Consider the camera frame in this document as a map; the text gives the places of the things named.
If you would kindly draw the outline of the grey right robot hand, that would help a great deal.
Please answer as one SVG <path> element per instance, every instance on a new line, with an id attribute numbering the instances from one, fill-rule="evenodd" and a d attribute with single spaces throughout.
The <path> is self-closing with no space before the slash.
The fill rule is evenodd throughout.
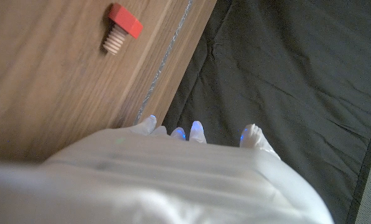
<path id="1" fill-rule="evenodd" d="M 168 134 L 150 116 L 95 132 L 40 164 L 0 162 L 0 223 L 332 223 L 315 189 L 255 124 L 238 147 L 200 122 Z"/>

